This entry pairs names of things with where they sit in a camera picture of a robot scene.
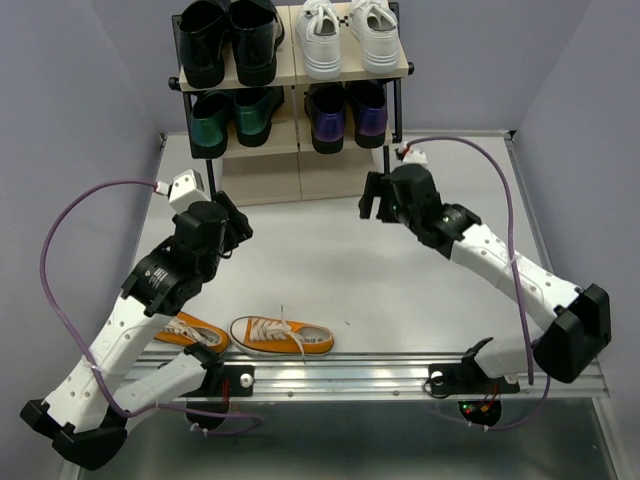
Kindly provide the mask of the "orange sneaker one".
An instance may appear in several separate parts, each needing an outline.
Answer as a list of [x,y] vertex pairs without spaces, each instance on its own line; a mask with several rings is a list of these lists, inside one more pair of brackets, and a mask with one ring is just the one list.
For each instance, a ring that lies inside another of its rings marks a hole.
[[154,339],[181,347],[201,343],[217,354],[225,353],[230,345],[229,336],[224,330],[184,312],[173,317]]
[[288,356],[305,363],[328,354],[335,345],[331,330],[311,323],[247,315],[229,325],[229,337],[241,352],[254,356]]

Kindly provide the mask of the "white sneaker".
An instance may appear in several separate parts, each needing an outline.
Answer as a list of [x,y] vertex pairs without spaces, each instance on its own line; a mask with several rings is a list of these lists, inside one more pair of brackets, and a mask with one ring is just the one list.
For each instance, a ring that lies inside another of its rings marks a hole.
[[303,65],[309,77],[328,81],[341,72],[339,19],[329,0],[309,0],[295,23]]
[[399,28],[387,0],[357,0],[350,3],[349,28],[362,50],[364,68],[386,74],[399,62]]

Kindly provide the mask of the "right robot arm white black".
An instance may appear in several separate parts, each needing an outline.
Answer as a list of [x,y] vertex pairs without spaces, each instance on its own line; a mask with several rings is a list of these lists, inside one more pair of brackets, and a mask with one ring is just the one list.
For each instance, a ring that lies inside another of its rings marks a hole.
[[380,201],[379,220],[404,225],[422,245],[479,275],[523,306],[541,332],[529,343],[519,336],[480,340],[459,362],[441,367],[439,393],[481,393],[527,370],[570,384],[609,345],[610,299],[603,288],[582,289],[509,252],[479,216],[442,201],[424,166],[409,163],[388,175],[368,173],[358,204],[361,218],[370,218],[375,199]]

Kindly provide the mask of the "purple loafer one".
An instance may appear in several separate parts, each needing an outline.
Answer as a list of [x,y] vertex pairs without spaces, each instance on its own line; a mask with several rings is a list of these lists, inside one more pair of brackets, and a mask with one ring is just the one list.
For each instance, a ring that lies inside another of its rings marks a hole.
[[310,121],[312,145],[324,155],[339,153],[346,131],[346,93],[341,82],[312,84],[304,110]]
[[384,87],[375,80],[358,80],[348,82],[345,88],[354,119],[356,144],[366,149],[381,147],[388,122]]

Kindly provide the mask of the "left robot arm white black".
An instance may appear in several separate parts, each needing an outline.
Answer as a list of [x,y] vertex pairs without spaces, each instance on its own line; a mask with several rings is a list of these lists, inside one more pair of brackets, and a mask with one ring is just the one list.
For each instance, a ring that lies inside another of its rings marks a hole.
[[[223,191],[190,203],[172,221],[174,233],[133,268],[99,334],[80,346],[74,369],[20,412],[62,458],[86,470],[111,461],[133,428],[158,409],[181,409],[204,430],[230,416],[225,399],[235,381],[225,373],[220,354],[201,342],[151,375],[124,382],[153,337],[213,280],[220,260],[253,235],[247,217]],[[191,393],[223,399],[209,410],[175,404]]]

